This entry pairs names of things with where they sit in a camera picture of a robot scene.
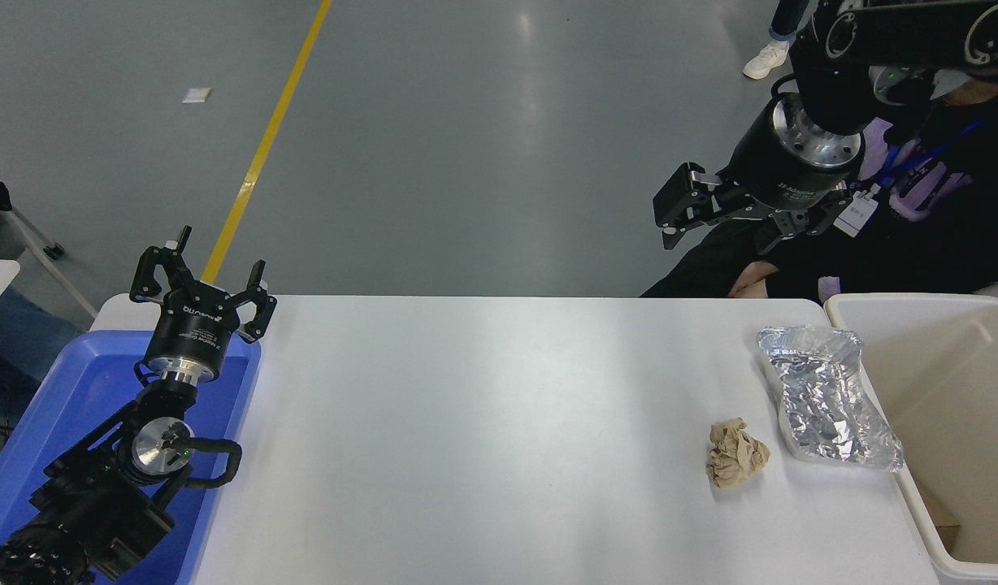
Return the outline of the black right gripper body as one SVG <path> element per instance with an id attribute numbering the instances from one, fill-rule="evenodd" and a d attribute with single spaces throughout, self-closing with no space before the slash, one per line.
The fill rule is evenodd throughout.
<path id="1" fill-rule="evenodd" d="M 859 132 L 822 129 L 799 97 L 775 97 L 734 149 L 725 178 L 772 210 L 808 210 L 860 161 Z"/>

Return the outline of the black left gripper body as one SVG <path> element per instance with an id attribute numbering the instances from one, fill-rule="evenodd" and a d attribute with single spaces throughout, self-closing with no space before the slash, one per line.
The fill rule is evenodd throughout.
<path id="1" fill-rule="evenodd" d="M 145 365 L 163 371 L 169 360 L 196 362 L 204 375 L 217 375 L 223 367 L 238 314 L 223 289 L 198 284 L 166 293 Z"/>

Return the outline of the person's hand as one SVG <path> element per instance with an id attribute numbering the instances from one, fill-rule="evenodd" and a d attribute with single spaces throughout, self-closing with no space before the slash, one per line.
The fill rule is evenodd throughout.
<path id="1" fill-rule="evenodd" d="M 729 290 L 729 297 L 769 297 L 767 278 L 777 274 L 778 267 L 769 262 L 751 262 L 738 275 Z"/>

